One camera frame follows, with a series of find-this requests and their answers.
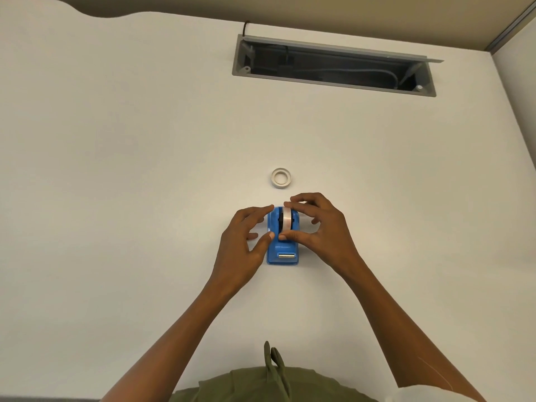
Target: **black cable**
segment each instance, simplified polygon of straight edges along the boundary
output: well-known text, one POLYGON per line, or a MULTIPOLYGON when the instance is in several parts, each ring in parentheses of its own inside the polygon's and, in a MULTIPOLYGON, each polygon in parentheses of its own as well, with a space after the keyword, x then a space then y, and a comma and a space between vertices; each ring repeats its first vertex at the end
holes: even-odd
POLYGON ((247 24, 249 24, 249 20, 247 20, 245 23, 244 23, 244 28, 242 28, 242 37, 244 38, 245 37, 245 27, 247 24))

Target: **cable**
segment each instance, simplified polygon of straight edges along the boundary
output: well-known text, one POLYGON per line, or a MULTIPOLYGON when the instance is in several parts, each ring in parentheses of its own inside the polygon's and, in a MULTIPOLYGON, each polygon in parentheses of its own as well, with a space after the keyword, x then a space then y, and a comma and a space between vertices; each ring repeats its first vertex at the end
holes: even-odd
POLYGON ((244 23, 244 28, 242 28, 242 38, 245 37, 245 27, 246 27, 247 24, 249 24, 249 20, 247 20, 247 21, 244 23))
POLYGON ((385 69, 298 69, 294 71, 295 73, 298 72, 377 72, 377 73, 385 73, 393 77, 394 79, 394 89, 398 89, 398 77, 396 74, 394 74, 391 71, 385 70, 385 69))

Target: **right hand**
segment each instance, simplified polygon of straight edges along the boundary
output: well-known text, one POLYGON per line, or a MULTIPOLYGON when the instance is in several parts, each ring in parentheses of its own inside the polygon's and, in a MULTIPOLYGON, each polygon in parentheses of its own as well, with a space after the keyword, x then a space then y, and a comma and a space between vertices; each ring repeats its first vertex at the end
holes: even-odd
POLYGON ((291 240, 305 245, 342 277, 348 275, 356 263, 362 263, 344 215, 324 195, 301 193, 292 196, 291 201, 285 202, 284 205, 313 217, 312 223, 320 222, 320 227, 312 234, 285 230, 279 234, 280 240, 291 240))

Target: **tape dispenser base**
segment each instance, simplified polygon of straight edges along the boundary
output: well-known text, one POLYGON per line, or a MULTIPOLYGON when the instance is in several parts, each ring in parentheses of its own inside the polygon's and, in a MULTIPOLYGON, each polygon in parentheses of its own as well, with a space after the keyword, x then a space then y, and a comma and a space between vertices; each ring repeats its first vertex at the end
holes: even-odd
POLYGON ((298 243, 279 241, 279 233, 290 225, 291 230, 300 229, 300 216, 296 210, 276 207, 268 214, 268 231, 276 236, 266 253, 266 262, 273 265, 296 265, 298 263, 298 243))

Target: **tape roll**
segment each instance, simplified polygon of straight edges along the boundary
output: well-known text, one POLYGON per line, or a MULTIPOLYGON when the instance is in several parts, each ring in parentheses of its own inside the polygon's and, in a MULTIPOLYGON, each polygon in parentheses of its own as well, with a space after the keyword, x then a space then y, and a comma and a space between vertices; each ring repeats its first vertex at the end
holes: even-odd
POLYGON ((283 229, 281 231, 290 230, 292 227, 292 210, 288 207, 283 207, 283 229))
POLYGON ((284 188, 286 188, 287 186, 289 186, 291 184, 291 181, 292 181, 291 173, 288 170, 286 170, 285 168, 277 168, 277 169, 274 169, 274 171, 272 172, 272 184, 276 188, 284 189, 284 188), (278 174, 285 175, 287 177, 287 180, 286 180, 285 183, 277 183, 276 182, 276 175, 278 175, 278 174))

